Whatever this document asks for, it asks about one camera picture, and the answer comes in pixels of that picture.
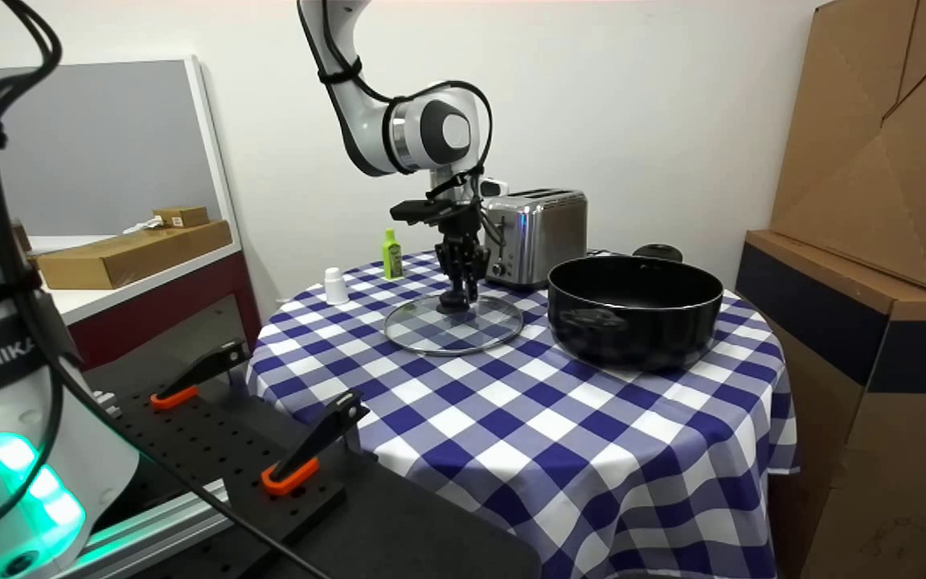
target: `toaster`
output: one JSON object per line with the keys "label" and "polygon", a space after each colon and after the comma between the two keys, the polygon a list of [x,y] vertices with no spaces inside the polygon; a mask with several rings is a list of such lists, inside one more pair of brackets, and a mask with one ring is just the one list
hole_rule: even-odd
{"label": "toaster", "polygon": [[588,200],[574,191],[518,191],[485,196],[485,280],[544,288],[562,262],[588,244]]}

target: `pan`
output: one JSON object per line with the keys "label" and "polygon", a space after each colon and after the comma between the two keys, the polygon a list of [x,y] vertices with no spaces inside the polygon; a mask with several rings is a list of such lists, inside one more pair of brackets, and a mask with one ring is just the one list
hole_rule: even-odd
{"label": "pan", "polygon": [[724,284],[669,244],[548,269],[556,341],[591,363],[683,370],[707,355]]}

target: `wall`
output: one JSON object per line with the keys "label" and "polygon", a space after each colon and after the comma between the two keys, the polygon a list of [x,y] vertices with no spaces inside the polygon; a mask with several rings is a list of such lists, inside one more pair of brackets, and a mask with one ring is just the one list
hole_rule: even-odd
{"label": "wall", "polygon": [[[373,0],[356,30],[385,92],[461,77],[495,104],[487,176],[578,187],[594,249],[670,240],[734,280],[768,219],[818,0]],[[292,0],[38,0],[66,60],[195,54],[259,310],[328,263],[373,262],[423,176],[356,174]],[[34,53],[0,6],[0,63]],[[400,232],[409,251],[434,244]]]}

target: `brown cardboard box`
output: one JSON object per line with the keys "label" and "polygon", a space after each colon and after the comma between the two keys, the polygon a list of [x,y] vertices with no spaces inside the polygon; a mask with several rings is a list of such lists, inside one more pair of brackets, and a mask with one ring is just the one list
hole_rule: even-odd
{"label": "brown cardboard box", "polygon": [[231,240],[229,223],[156,228],[38,255],[51,290],[113,290]]}
{"label": "brown cardboard box", "polygon": [[162,228],[195,228],[209,223],[205,206],[162,206],[155,210],[162,219]]}
{"label": "brown cardboard box", "polygon": [[926,579],[926,290],[753,232],[739,294],[773,326],[801,472],[771,479],[783,577]]}
{"label": "brown cardboard box", "polygon": [[926,288],[926,0],[815,9],[771,228]]}

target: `gingham tablecloth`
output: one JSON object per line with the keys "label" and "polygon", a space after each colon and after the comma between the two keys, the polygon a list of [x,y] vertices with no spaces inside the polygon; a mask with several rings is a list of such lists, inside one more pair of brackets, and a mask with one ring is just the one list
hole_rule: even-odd
{"label": "gingham tablecloth", "polygon": [[418,357],[382,315],[444,290],[429,255],[385,284],[346,269],[346,305],[322,290],[264,326],[246,384],[310,423],[352,391],[361,440],[389,470],[520,540],[544,577],[773,577],[765,477],[793,470],[783,360],[748,302],[727,294],[713,352],[683,372],[617,372],[564,355],[545,295],[513,299],[525,330],[468,357]]}

